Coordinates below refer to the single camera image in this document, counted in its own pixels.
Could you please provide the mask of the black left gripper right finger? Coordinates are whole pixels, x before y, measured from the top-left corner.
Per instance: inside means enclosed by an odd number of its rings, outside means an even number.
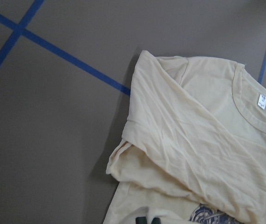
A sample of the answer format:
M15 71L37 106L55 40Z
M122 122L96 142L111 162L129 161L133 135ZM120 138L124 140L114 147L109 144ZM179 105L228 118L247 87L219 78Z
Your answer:
M153 218L152 224L161 224L161 219L158 217Z

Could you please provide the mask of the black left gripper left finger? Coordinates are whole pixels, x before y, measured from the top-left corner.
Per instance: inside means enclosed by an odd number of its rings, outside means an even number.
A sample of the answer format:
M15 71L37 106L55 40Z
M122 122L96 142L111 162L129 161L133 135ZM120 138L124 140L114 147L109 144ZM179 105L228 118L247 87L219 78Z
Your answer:
M146 217L136 217L135 219L136 224L147 224Z

